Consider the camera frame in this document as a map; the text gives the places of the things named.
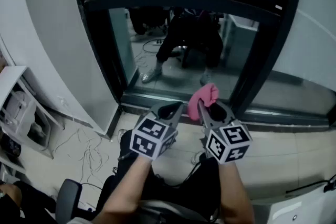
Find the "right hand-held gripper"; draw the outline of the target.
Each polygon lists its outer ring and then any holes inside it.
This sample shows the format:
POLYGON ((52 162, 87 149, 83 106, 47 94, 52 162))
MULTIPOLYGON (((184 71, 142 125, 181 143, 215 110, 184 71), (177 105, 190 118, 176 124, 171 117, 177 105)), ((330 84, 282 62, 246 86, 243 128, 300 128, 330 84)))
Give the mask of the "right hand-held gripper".
POLYGON ((248 130, 235 118, 232 110, 220 101, 211 105, 211 117, 203 100, 197 104, 199 120, 204 130, 201 144, 206 157, 214 157, 219 164, 242 159, 253 142, 248 130))

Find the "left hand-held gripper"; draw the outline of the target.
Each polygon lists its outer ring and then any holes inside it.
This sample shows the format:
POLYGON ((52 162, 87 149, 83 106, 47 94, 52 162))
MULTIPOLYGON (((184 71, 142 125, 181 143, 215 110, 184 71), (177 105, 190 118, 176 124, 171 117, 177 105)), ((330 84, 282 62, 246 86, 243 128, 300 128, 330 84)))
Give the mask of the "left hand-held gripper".
POLYGON ((156 160, 175 142, 177 127, 184 109, 183 102, 159 102, 133 128, 130 150, 156 160))

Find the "pink cloth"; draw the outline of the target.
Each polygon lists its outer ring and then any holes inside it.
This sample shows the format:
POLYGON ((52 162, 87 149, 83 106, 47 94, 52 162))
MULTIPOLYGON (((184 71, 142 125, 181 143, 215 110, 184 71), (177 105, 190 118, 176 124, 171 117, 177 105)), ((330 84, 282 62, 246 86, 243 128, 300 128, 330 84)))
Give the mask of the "pink cloth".
POLYGON ((197 121, 200 119, 198 112, 198 102, 203 101, 204 107, 208 108, 214 104, 219 97, 219 89, 213 83, 208 83, 198 89, 189 100, 187 105, 187 114, 191 120, 197 121))

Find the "clear glass window pane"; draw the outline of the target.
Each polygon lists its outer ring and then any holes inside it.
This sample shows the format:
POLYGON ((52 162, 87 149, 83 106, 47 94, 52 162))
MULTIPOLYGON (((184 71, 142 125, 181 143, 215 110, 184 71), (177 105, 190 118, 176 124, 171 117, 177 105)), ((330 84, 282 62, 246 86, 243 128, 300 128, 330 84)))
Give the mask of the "clear glass window pane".
POLYGON ((109 10, 116 48, 133 94, 185 100, 213 83, 228 101, 245 66, 259 22, 173 6, 109 10))

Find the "person's left forearm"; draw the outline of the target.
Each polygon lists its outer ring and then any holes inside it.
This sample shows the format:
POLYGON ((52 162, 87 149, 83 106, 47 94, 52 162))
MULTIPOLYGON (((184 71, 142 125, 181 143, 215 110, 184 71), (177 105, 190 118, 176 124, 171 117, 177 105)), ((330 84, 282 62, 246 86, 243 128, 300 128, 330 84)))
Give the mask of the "person's left forearm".
POLYGON ((93 224, 125 224, 136 211, 141 199, 152 161, 139 155, 116 189, 111 193, 103 209, 93 219, 93 224))

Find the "person's right forearm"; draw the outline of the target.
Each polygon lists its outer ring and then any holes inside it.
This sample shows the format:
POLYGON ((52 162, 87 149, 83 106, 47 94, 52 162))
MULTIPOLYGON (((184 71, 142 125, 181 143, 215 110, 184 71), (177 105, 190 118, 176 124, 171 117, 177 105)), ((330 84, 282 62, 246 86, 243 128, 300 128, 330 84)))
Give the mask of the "person's right forearm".
POLYGON ((254 210, 236 164, 219 165, 218 171, 224 224, 255 224, 254 210))

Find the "person's black shorts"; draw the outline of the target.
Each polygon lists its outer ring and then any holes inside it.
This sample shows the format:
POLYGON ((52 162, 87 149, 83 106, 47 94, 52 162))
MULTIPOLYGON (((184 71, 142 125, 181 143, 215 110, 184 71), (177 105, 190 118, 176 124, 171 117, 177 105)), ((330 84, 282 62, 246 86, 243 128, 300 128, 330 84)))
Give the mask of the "person's black shorts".
MULTIPOLYGON (((121 137, 120 156, 125 156, 127 153, 130 155, 118 162, 116 175, 109 176, 105 181, 97 203, 97 213, 101 211, 108 197, 138 156, 130 150, 131 134, 132 131, 128 130, 121 137)), ((208 220, 220 206, 220 190, 218 163, 216 159, 206 159, 202 154, 198 169, 178 188, 165 186, 163 180, 156 177, 153 169, 150 169, 141 199, 172 202, 195 211, 208 220)))

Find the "tall frosted glass panel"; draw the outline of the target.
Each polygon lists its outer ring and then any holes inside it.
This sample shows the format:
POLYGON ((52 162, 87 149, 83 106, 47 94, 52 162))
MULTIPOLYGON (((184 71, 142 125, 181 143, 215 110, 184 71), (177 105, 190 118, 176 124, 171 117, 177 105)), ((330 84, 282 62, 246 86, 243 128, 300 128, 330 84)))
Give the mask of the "tall frosted glass panel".
POLYGON ((284 47, 252 106, 326 115, 336 105, 336 0, 299 0, 284 47))

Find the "black framed glass door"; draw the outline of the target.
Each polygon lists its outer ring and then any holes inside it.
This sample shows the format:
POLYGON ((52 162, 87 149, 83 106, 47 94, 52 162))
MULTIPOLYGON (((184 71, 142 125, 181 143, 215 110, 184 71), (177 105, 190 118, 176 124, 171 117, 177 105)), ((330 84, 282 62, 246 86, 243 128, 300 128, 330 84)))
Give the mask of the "black framed glass door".
POLYGON ((299 0, 77 0, 81 19, 94 55, 117 103, 148 107, 153 98, 126 94, 126 79, 116 48, 108 10, 133 5, 187 6, 230 13, 259 22, 251 51, 229 99, 235 115, 245 121, 259 121, 246 111, 274 67, 290 32, 299 0))

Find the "black office chair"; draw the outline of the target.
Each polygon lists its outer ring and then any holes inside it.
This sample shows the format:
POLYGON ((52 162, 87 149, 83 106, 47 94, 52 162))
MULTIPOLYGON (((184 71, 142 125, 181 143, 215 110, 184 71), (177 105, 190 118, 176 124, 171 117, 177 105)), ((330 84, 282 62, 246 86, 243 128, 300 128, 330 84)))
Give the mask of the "black office chair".
POLYGON ((100 214, 79 209, 82 184, 66 179, 56 201, 58 224, 242 224, 236 217, 225 218, 221 208, 210 218, 178 204, 157 199, 143 200, 130 214, 100 214))

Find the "white desk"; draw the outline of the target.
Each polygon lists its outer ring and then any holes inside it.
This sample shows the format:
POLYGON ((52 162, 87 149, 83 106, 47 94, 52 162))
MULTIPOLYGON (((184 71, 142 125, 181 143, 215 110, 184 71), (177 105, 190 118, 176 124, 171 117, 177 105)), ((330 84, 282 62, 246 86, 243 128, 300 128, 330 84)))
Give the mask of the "white desk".
POLYGON ((286 191, 271 205, 267 224, 336 224, 336 174, 286 191))

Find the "grey plastic bin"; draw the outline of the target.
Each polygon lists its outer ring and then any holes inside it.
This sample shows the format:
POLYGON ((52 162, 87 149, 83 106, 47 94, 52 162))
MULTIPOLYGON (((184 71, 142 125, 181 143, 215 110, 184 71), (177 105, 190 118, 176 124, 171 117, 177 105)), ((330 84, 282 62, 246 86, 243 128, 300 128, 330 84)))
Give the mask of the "grey plastic bin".
POLYGON ((34 116, 35 120, 30 127, 27 137, 39 150, 44 151, 49 145, 51 125, 39 108, 36 109, 34 116))

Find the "white round appliance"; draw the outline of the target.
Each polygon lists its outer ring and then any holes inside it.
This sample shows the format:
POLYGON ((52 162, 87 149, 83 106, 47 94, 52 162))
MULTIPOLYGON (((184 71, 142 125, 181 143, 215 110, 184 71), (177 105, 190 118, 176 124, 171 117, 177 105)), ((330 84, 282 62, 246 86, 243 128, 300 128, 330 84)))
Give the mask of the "white round appliance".
POLYGON ((31 125, 35 121, 36 103, 24 91, 12 91, 5 107, 5 122, 14 127, 31 125))

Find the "white shelf unit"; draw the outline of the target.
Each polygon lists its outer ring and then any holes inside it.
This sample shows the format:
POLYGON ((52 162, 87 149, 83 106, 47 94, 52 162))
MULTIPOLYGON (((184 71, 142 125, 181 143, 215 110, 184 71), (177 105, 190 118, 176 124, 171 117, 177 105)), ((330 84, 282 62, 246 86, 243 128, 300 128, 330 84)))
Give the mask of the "white shelf unit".
POLYGON ((32 101, 36 103, 36 108, 39 108, 46 116, 48 121, 53 121, 62 130, 64 126, 60 124, 47 110, 35 99, 31 91, 26 87, 23 82, 22 75, 26 70, 25 66, 7 66, 2 72, 0 72, 0 128, 7 134, 13 141, 20 145, 26 145, 33 150, 49 157, 53 158, 52 152, 49 146, 46 150, 39 150, 36 145, 27 137, 30 127, 24 125, 23 127, 14 127, 7 125, 5 122, 5 107, 8 103, 9 96, 12 91, 24 91, 28 94, 32 101))

